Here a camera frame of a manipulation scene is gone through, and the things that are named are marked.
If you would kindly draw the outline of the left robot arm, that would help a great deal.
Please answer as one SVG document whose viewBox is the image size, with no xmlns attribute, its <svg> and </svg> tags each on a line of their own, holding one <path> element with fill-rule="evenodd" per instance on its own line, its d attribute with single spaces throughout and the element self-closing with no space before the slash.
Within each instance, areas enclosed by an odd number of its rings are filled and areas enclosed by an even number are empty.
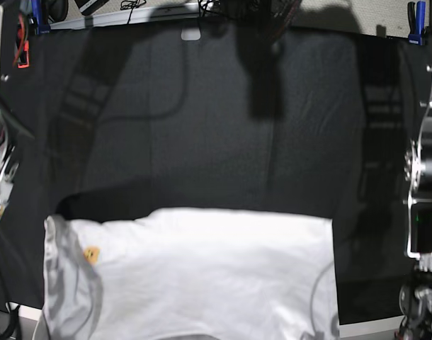
<svg viewBox="0 0 432 340">
<path fill-rule="evenodd" d="M 414 265 L 399 291 L 403 314 L 396 339 L 432 339 L 432 67 L 431 88 L 419 130 L 404 155 L 408 189 L 405 254 Z"/>
</svg>

